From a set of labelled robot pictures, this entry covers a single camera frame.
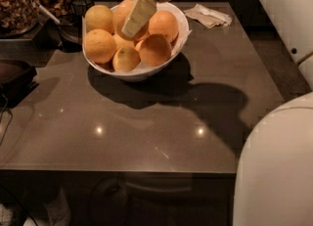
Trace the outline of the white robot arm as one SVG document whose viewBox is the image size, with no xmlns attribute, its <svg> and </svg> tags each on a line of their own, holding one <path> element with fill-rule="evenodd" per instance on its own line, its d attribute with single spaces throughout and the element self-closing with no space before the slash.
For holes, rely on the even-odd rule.
<svg viewBox="0 0 313 226">
<path fill-rule="evenodd" d="M 313 0 L 260 0 L 313 89 Z M 268 113 L 238 164 L 233 226 L 313 226 L 313 92 Z"/>
</svg>

